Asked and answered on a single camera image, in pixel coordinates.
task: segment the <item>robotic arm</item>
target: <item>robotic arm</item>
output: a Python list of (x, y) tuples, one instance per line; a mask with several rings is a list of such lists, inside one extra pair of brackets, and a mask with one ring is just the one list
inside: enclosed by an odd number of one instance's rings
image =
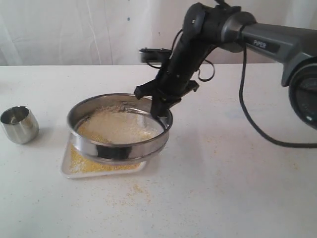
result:
[(192, 5), (174, 50), (142, 49), (144, 58), (162, 63), (156, 78), (137, 86), (135, 96), (152, 96), (151, 114), (162, 115), (199, 87), (190, 80), (217, 47), (238, 53), (247, 48), (283, 63), (281, 84), (289, 86), (295, 113), (317, 129), (317, 31), (257, 23), (254, 16), (216, 0), (216, 7)]

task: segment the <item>metal cup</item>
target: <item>metal cup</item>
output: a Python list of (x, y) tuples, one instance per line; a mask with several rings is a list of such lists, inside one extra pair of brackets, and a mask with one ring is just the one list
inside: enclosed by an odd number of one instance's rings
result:
[(14, 143), (25, 144), (39, 133), (39, 124), (28, 107), (10, 108), (2, 113), (0, 120), (7, 137)]

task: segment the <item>white table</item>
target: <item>white table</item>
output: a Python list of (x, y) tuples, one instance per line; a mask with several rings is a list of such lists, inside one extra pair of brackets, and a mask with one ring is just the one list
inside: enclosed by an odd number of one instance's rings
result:
[[(155, 74), (143, 65), (0, 67), (0, 110), (27, 105), (41, 128), (27, 145), (0, 132), (1, 237), (315, 238), (317, 150), (278, 147), (254, 131), (238, 102), (239, 64), (217, 65), (211, 82), (172, 109), (168, 145), (141, 173), (60, 174), (68, 111), (98, 94), (133, 92)], [(248, 65), (252, 116), (278, 139), (316, 142), (281, 74), (279, 64)]]

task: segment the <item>metal bowl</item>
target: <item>metal bowl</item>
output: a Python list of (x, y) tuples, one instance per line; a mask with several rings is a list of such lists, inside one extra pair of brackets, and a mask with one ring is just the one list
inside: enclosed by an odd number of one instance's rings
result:
[[(154, 138), (138, 143), (103, 144), (76, 132), (78, 127), (96, 110), (112, 106), (120, 106), (125, 112), (137, 114), (138, 121), (161, 131), (161, 133)], [(127, 165), (147, 161), (164, 148), (169, 137), (168, 131), (173, 123), (170, 110), (166, 111), (162, 117), (154, 119), (150, 114), (150, 109), (150, 98), (145, 97), (138, 100), (133, 94), (104, 94), (86, 99), (74, 106), (68, 113), (67, 123), (71, 131), (70, 142), (80, 154), (101, 164)]]

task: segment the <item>white wall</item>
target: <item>white wall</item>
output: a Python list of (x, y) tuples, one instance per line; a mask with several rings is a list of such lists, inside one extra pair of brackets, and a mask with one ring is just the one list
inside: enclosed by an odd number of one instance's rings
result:
[[(195, 0), (0, 0), (0, 65), (138, 64), (138, 49), (170, 48)], [(214, 6), (212, 0), (200, 1)], [(258, 22), (317, 27), (317, 0), (228, 0)], [(240, 62), (217, 50), (216, 63)], [(266, 62), (256, 54), (251, 62)]]

